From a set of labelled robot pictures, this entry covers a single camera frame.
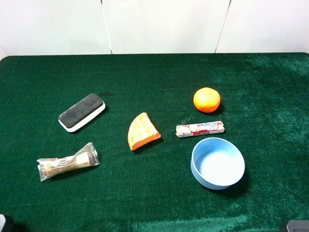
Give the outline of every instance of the bowl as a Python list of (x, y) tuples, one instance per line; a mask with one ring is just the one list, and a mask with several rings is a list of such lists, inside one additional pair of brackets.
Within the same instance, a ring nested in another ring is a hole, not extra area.
[(220, 190), (242, 178), (245, 161), (241, 152), (229, 141), (207, 138), (199, 141), (193, 149), (191, 171), (201, 185)]

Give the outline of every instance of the table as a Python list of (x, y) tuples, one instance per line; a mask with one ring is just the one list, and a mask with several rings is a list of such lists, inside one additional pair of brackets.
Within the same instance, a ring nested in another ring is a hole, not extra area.
[[(219, 91), (217, 111), (193, 105)], [(7, 57), (0, 62), (0, 213), (16, 231), (259, 232), (309, 219), (309, 56), (174, 54)], [(75, 133), (58, 116), (90, 93), (107, 109)], [(136, 152), (127, 132), (142, 112), (162, 135)], [(202, 187), (195, 144), (176, 125), (222, 120), (244, 156), (244, 177)], [(99, 166), (40, 182), (36, 160), (93, 142)]]

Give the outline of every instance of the black object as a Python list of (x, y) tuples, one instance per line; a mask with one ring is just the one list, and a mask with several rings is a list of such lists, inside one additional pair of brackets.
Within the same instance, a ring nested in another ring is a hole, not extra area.
[(309, 232), (309, 221), (290, 220), (286, 226), (288, 232)]
[(11, 232), (14, 220), (10, 216), (0, 214), (0, 232)]
[(103, 104), (103, 100), (98, 95), (91, 93), (74, 106), (60, 114), (59, 120), (67, 128), (72, 128)]

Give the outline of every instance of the bowl rim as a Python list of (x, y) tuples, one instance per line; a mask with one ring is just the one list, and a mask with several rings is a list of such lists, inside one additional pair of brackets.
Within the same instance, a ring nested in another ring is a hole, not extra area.
[(215, 184), (215, 183), (213, 183), (213, 182), (211, 182), (211, 181), (206, 180), (206, 179), (204, 178), (204, 176), (198, 171), (197, 167), (195, 166), (195, 162), (194, 162), (194, 159), (193, 159), (194, 151), (195, 151), (196, 147), (197, 147), (201, 142), (203, 142), (203, 141), (205, 141), (205, 140), (208, 140), (208, 139), (218, 139), (218, 140), (223, 140), (223, 141), (225, 141), (225, 142), (228, 142), (228, 143), (231, 144), (234, 148), (236, 148), (236, 150), (240, 153), (240, 155), (241, 155), (241, 157), (242, 157), (242, 162), (243, 162), (243, 172), (242, 172), (242, 175), (240, 176), (239, 179), (237, 179), (237, 181), (233, 181), (233, 183), (230, 183), (230, 184), (224, 185), (224, 186), (230, 186), (230, 185), (233, 185), (233, 184), (239, 182), (240, 179), (243, 177), (243, 175), (244, 175), (244, 173), (245, 173), (245, 169), (246, 169), (245, 160), (244, 160), (244, 158), (243, 158), (243, 156), (242, 156), (242, 153), (239, 151), (239, 149), (238, 149), (234, 144), (232, 144), (232, 143), (229, 142), (228, 140), (225, 140), (225, 139), (222, 139), (222, 138), (210, 137), (210, 138), (202, 139), (201, 141), (199, 141), (199, 142), (194, 146), (193, 151), (192, 151), (192, 156), (191, 156), (191, 162), (192, 162), (192, 164), (193, 164), (193, 167), (194, 167), (194, 170), (196, 171), (196, 173), (197, 173), (203, 180), (207, 181), (208, 183), (211, 183), (211, 184), (216, 185), (216, 186), (223, 186), (223, 185), (218, 185), (218, 184)]

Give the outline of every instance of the green table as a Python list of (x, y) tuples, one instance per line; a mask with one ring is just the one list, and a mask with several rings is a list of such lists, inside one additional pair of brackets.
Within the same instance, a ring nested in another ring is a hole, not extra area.
[[(218, 90), (203, 114), (195, 91)], [(309, 219), (309, 57), (187, 54), (8, 57), (0, 63), (0, 213), (15, 231), (260, 232)], [(107, 109), (76, 133), (58, 116), (96, 93)], [(162, 135), (132, 152), (131, 121), (147, 112)], [(246, 172), (221, 191), (191, 174), (197, 136), (179, 124), (222, 120)], [(93, 142), (101, 164), (40, 182), (36, 160)]]

